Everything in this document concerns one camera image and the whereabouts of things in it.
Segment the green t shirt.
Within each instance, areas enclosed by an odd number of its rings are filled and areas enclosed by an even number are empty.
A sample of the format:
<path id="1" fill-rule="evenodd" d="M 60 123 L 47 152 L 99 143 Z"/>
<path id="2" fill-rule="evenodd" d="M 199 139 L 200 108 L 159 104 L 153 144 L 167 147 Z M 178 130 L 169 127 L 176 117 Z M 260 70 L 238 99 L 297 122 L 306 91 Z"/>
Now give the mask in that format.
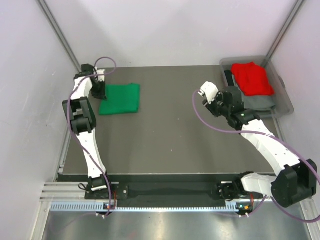
<path id="1" fill-rule="evenodd" d="M 140 84 L 108 84 L 105 93 L 107 99 L 101 101 L 99 115 L 133 114 L 139 111 Z"/>

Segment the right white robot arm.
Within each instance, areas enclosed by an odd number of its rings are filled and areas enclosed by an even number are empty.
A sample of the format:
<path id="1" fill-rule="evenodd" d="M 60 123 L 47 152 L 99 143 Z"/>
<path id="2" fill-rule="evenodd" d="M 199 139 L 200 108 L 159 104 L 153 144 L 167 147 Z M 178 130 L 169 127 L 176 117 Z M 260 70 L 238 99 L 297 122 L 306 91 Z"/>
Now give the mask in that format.
<path id="1" fill-rule="evenodd" d="M 216 118 L 224 117 L 233 129 L 231 132 L 240 134 L 251 143 L 273 169 L 272 176 L 251 171 L 239 174 L 233 184 L 237 197 L 259 193 L 288 208 L 316 194 L 316 164 L 310 159 L 303 161 L 280 142 L 257 112 L 245 107 L 237 87 L 219 90 L 214 83 L 207 81 L 198 93 L 204 98 L 204 107 Z"/>

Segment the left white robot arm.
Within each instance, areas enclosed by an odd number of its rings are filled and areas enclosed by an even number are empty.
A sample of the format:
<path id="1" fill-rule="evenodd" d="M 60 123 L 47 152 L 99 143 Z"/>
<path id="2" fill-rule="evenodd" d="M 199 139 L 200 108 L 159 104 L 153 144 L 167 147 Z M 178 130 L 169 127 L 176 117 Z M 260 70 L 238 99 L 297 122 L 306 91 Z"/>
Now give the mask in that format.
<path id="1" fill-rule="evenodd" d="M 80 145 L 87 164 L 87 191 L 97 192 L 106 199 L 113 194 L 114 187 L 106 179 L 107 170 L 102 163 L 96 140 L 97 120 L 89 95 L 99 100 L 107 99 L 104 71 L 87 63 L 75 75 L 70 98 L 62 102 L 62 107 L 71 135 Z"/>

